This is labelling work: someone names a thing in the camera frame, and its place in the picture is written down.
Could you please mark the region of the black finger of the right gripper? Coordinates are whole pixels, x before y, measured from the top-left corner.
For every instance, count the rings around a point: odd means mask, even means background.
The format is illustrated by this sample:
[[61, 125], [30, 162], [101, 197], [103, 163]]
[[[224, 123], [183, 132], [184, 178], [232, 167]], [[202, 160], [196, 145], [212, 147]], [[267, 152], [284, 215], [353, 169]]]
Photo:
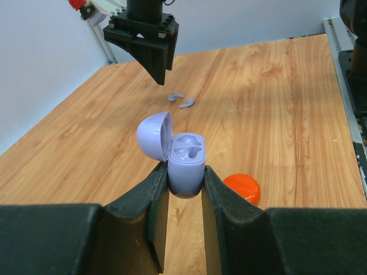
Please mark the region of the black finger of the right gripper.
[[113, 38], [107, 41], [125, 50], [136, 59], [157, 84], [165, 84], [168, 44], [153, 43], [142, 38], [132, 40]]

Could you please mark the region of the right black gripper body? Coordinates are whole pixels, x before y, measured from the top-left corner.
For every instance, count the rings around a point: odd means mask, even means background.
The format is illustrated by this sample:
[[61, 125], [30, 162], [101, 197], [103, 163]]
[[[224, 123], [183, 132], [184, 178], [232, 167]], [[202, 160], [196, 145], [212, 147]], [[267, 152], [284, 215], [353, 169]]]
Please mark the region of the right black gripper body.
[[163, 13], [157, 23], [132, 19], [127, 12], [110, 18], [103, 29], [104, 40], [124, 50], [135, 46], [175, 50], [179, 24], [172, 14]]

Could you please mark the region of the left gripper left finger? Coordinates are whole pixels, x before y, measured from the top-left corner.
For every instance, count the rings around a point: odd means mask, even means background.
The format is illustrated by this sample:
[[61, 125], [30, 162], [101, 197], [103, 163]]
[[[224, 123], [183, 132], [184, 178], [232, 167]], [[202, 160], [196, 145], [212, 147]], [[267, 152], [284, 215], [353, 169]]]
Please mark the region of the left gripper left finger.
[[120, 198], [93, 203], [1, 206], [2, 274], [161, 274], [167, 164]]

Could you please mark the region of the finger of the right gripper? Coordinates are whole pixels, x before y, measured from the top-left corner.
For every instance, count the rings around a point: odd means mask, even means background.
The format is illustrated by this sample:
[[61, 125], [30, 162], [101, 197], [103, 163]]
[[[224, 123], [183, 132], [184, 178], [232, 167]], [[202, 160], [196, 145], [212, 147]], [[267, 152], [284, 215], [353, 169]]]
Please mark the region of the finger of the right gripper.
[[167, 37], [168, 50], [167, 50], [167, 70], [172, 70], [173, 67], [173, 59], [175, 48], [177, 44], [178, 31], [175, 31], [174, 34]]

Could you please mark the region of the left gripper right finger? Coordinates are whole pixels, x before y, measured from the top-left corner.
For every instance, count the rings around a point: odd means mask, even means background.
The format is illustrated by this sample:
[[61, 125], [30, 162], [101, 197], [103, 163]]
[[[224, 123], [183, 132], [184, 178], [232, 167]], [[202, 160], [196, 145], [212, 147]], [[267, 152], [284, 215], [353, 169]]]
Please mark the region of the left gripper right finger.
[[366, 210], [262, 210], [206, 167], [202, 187], [208, 274], [365, 274]]

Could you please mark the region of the purple earbud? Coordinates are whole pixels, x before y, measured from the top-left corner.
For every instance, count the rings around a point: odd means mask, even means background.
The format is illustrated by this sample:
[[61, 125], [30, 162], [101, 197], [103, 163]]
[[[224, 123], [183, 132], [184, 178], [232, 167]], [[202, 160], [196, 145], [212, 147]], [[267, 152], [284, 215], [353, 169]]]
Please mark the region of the purple earbud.
[[175, 102], [176, 99], [182, 99], [184, 96], [180, 93], [172, 93], [170, 95], [168, 95], [168, 100], [170, 102]]
[[188, 99], [186, 103], [179, 105], [180, 108], [189, 108], [195, 104], [195, 99]]

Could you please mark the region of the purple charging case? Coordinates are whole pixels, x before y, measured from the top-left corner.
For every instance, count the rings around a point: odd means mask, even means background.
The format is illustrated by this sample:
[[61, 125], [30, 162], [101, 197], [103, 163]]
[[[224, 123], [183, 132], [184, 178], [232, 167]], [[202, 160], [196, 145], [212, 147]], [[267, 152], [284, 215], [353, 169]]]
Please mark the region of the purple charging case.
[[138, 126], [140, 150], [149, 158], [168, 162], [169, 189], [179, 198], [192, 198], [202, 188], [206, 161], [203, 136], [196, 133], [173, 134], [169, 111], [156, 113]]

